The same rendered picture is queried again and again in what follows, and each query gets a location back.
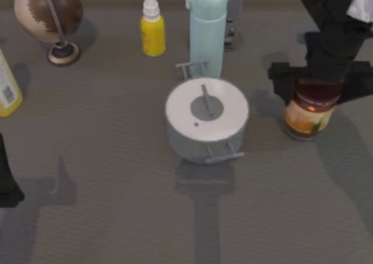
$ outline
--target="tabletop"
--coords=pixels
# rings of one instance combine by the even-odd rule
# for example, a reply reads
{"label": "tabletop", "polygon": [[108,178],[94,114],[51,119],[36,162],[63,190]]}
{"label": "tabletop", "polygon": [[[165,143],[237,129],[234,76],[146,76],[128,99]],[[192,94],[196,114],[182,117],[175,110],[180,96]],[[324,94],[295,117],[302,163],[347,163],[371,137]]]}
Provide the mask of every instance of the tabletop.
{"label": "tabletop", "polygon": [[[373,98],[339,107],[312,142],[282,129],[271,61],[304,65],[302,12],[245,12],[223,78],[247,96],[246,156],[195,166],[169,147],[164,105],[182,82],[188,13],[164,12],[167,51],[142,53],[139,12],[88,9],[55,68],[12,10],[0,47],[24,93],[0,120],[26,200],[0,210],[2,264],[368,264],[373,261]],[[369,59],[372,42],[359,58]]]}

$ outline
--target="light blue bottle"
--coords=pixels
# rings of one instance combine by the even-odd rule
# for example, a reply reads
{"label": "light blue bottle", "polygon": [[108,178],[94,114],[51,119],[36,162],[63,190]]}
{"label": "light blue bottle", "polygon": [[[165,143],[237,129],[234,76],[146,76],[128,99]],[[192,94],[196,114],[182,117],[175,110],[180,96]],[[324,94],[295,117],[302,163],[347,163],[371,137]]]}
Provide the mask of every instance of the light blue bottle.
{"label": "light blue bottle", "polygon": [[191,66],[193,78],[220,78],[229,0],[186,0],[191,12],[190,61],[207,62],[205,73],[199,65]]}

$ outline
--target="jar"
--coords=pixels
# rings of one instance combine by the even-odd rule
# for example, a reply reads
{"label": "jar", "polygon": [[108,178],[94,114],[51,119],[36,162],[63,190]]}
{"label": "jar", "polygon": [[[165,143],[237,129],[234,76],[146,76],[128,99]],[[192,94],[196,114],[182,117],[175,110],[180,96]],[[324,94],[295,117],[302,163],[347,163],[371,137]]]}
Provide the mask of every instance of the jar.
{"label": "jar", "polygon": [[299,79],[284,117],[287,132],[301,140],[314,138],[328,125],[342,94],[343,82],[323,83]]}

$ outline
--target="brown globe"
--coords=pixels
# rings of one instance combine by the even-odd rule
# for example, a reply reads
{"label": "brown globe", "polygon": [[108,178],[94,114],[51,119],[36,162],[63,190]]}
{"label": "brown globe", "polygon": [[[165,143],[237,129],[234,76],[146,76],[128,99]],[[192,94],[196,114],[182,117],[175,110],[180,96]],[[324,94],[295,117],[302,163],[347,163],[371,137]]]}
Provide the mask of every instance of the brown globe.
{"label": "brown globe", "polygon": [[[52,0],[61,29],[65,35],[73,34],[83,19],[81,0]],[[59,35],[47,0],[15,0],[16,17],[34,38],[49,43],[59,42]]]}

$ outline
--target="yellow container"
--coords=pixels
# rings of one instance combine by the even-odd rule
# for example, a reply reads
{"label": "yellow container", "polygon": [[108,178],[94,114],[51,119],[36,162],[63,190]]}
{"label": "yellow container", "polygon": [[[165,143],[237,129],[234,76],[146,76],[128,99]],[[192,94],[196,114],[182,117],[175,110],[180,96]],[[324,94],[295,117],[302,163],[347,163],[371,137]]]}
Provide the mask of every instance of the yellow container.
{"label": "yellow container", "polygon": [[10,116],[21,105],[22,93],[0,50],[0,117]]}
{"label": "yellow container", "polygon": [[147,21],[145,17],[141,19],[142,48],[146,55],[156,57],[166,50],[166,30],[164,19],[159,16],[158,21]]}
{"label": "yellow container", "polygon": [[146,55],[156,57],[166,50],[166,30],[157,0],[144,0],[141,19],[142,48]]}

